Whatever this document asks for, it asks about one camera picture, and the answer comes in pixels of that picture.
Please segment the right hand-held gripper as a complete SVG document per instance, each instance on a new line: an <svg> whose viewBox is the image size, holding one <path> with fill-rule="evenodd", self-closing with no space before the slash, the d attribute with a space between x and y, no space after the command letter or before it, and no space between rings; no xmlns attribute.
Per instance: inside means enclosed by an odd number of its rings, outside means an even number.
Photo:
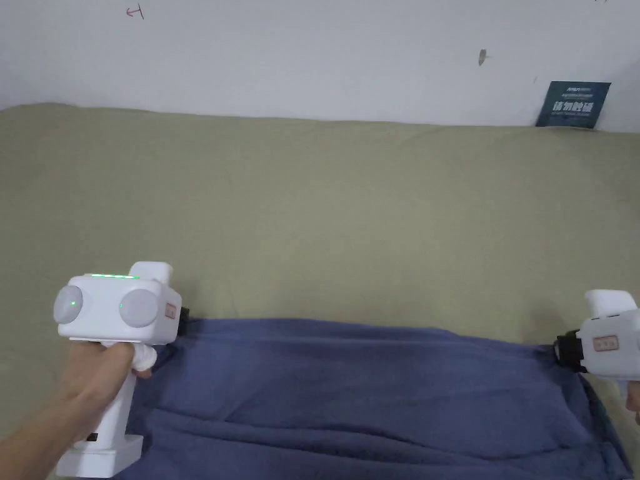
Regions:
<svg viewBox="0 0 640 480"><path fill-rule="evenodd" d="M557 363L617 383L622 397L639 381L639 306L629 292L594 289L585 293L590 316L577 330L556 338Z"/></svg>

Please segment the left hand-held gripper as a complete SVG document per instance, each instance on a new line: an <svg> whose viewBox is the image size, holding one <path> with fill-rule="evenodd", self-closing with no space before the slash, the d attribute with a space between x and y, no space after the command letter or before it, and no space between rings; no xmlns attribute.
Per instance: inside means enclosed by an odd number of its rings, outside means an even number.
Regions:
<svg viewBox="0 0 640 480"><path fill-rule="evenodd" d="M58 462L58 476L111 478L141 458L143 437L126 432L135 372L151 369L156 346L173 343L189 319L189 309L170 285L172 272L165 262L139 261L127 275L87 273L72 277L59 291L54 320L61 337L104 347L130 344L134 359L99 425Z"/></svg>

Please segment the person's left hand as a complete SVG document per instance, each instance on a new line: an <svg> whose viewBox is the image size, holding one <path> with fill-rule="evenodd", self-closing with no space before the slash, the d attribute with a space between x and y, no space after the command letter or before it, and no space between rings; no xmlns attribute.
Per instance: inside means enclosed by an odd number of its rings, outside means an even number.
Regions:
<svg viewBox="0 0 640 480"><path fill-rule="evenodd" d="M58 398L74 424L74 441L82 441L99 425L129 374L151 377L150 369L132 368L133 358L130 343L109 347L95 342L72 343Z"/></svg>

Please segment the person's right hand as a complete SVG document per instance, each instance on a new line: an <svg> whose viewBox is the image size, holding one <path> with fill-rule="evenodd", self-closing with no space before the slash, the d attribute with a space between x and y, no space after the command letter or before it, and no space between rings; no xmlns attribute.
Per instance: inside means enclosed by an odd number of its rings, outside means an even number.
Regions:
<svg viewBox="0 0 640 480"><path fill-rule="evenodd" d="M636 424L640 425L640 382L629 381L626 386L626 409L634 413Z"/></svg>

